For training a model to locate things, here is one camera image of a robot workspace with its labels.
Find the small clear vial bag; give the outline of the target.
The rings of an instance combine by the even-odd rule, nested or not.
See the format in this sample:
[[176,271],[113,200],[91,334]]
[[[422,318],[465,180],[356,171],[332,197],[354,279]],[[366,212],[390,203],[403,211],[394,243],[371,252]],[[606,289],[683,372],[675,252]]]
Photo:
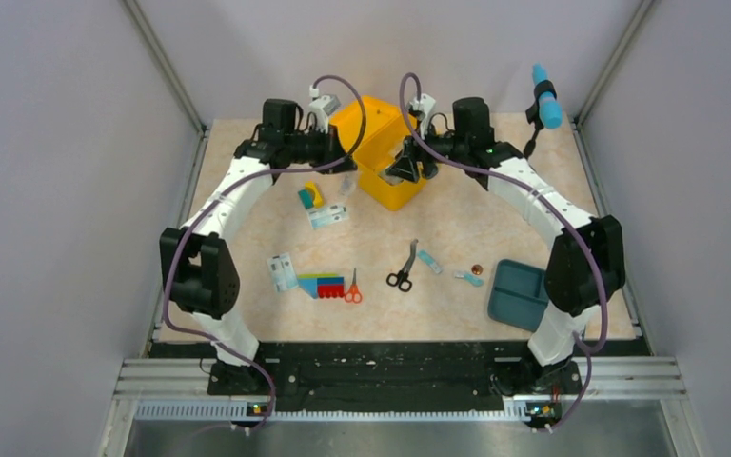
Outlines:
[[348,198],[354,192],[354,190],[356,189],[356,187],[357,187],[357,178],[356,178],[356,176],[355,175],[348,175],[348,176],[346,176],[343,179],[343,181],[341,183],[341,186],[339,188],[338,194],[342,198],[346,199],[346,198]]

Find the yellow plastic medicine box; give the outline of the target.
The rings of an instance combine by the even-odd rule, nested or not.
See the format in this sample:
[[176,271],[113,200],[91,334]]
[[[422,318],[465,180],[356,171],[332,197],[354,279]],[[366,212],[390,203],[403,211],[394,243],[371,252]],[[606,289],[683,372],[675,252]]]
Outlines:
[[402,149],[409,131],[397,106],[370,96],[365,96],[363,101],[366,130],[353,155],[357,170],[346,172],[344,178],[355,175],[356,189],[364,191],[385,209],[398,211],[422,191],[426,180],[422,178],[416,183],[391,185],[384,179],[384,170]]

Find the teal divided tray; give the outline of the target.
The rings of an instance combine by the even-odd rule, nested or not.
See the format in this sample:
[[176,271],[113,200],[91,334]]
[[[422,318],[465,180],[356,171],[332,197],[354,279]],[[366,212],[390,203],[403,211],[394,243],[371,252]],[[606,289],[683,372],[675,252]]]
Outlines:
[[541,268],[501,260],[487,302],[488,317],[514,328],[536,331],[549,302],[544,276]]

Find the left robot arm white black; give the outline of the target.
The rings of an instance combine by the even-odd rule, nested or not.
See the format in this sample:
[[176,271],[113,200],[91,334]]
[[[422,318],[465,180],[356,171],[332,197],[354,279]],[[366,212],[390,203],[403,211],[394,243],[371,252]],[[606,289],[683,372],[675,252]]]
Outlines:
[[222,363],[233,366],[231,382],[244,393],[263,388],[267,368],[254,359],[259,341],[234,308],[241,282],[228,244],[286,170],[338,174],[357,168],[330,122],[340,106],[333,95],[313,98],[308,116],[314,122],[301,129],[297,103],[266,100],[261,122],[235,149],[215,191],[187,222],[166,228],[159,238],[167,299],[200,325],[198,334],[209,339]]

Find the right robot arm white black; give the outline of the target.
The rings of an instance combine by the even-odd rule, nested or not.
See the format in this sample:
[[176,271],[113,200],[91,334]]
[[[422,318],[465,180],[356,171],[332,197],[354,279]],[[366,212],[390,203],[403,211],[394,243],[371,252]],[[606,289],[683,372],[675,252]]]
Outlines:
[[625,284],[622,225],[598,217],[550,186],[529,162],[529,151],[499,140],[481,97],[453,107],[454,129],[432,125],[435,102],[427,94],[401,107],[408,128],[391,174],[406,181],[434,174],[440,164],[462,170],[484,190],[516,209],[550,250],[544,274],[548,305],[520,362],[523,385],[545,392],[575,348],[593,355],[608,338],[608,302]]

